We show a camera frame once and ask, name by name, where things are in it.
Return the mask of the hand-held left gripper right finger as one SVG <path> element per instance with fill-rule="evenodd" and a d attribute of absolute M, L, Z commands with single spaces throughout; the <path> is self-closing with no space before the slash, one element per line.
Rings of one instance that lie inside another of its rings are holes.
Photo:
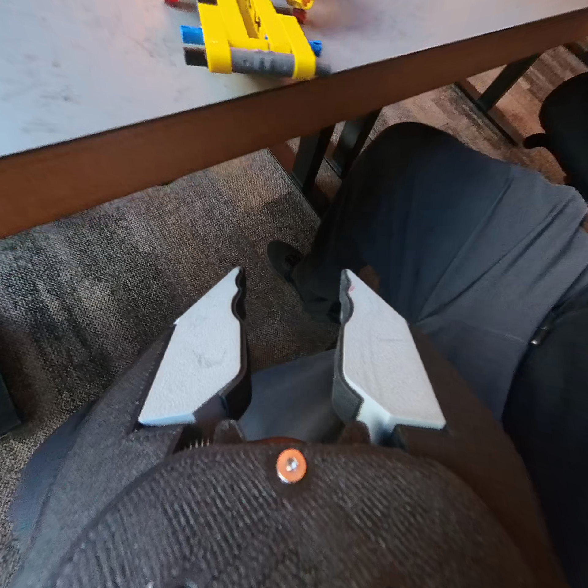
<path fill-rule="evenodd" d="M 398 426 L 444 430 L 446 419 L 406 320 L 349 269 L 342 270 L 332 405 L 364 425 L 374 445 Z"/>

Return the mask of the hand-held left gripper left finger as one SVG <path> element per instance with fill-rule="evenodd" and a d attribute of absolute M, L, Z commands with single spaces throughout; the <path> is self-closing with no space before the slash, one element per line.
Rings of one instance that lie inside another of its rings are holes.
<path fill-rule="evenodd" d="M 239 420 L 252 399 L 245 269 L 234 268 L 173 324 L 138 423 Z"/>

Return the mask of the black metal desk leg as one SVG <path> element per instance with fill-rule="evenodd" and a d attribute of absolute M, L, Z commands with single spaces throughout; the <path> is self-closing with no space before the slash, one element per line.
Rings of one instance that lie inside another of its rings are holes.
<path fill-rule="evenodd" d="M 303 136 L 294 152 L 287 143 L 278 143 L 269 152 L 289 175 L 315 214 L 324 216 L 329 198 L 316 184 L 321 165 L 327 163 L 339 179 L 344 179 L 368 141 L 381 109 L 346 121 L 337 143 L 332 143 L 334 125 L 311 136 Z"/>
<path fill-rule="evenodd" d="M 532 67 L 540 55 L 541 53 L 534 54 L 505 65 L 483 92 L 476 89 L 468 79 L 454 83 L 455 88 L 474 106 L 475 110 L 511 145 L 520 146 L 525 138 L 510 123 L 506 115 L 497 107 L 497 104 Z"/>

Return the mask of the yellow toy brick vehicle model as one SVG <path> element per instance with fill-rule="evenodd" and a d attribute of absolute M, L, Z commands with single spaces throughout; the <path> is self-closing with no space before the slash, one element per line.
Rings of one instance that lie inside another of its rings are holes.
<path fill-rule="evenodd" d="M 165 1 L 195 11 L 199 25 L 180 26 L 188 66 L 216 74 L 260 74 L 305 81 L 327 77 L 323 45 L 303 30 L 314 1 Z"/>

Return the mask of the person's grey trouser legs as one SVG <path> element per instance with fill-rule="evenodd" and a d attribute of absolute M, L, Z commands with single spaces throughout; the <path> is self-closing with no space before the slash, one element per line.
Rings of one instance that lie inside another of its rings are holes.
<path fill-rule="evenodd" d="M 572 187 L 397 123 L 358 157 L 286 283 L 313 319 L 338 322 L 342 270 L 372 268 L 500 421 L 532 336 L 587 290 L 586 216 Z"/>

